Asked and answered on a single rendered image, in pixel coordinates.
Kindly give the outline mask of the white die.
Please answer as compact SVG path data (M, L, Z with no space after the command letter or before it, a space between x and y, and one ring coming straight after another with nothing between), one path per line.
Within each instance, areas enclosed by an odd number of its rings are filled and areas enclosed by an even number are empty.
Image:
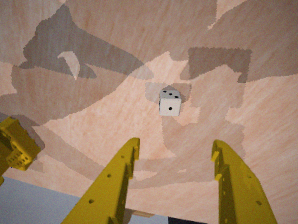
M179 116L182 99L179 91L161 90L159 99L160 116Z

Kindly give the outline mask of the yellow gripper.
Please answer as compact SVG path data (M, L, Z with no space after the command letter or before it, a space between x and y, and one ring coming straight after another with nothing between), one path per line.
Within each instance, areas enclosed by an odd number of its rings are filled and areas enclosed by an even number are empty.
M139 151L140 138L129 139L61 224L123 224ZM219 224L278 224L259 179L227 143L214 140L211 161L219 181Z

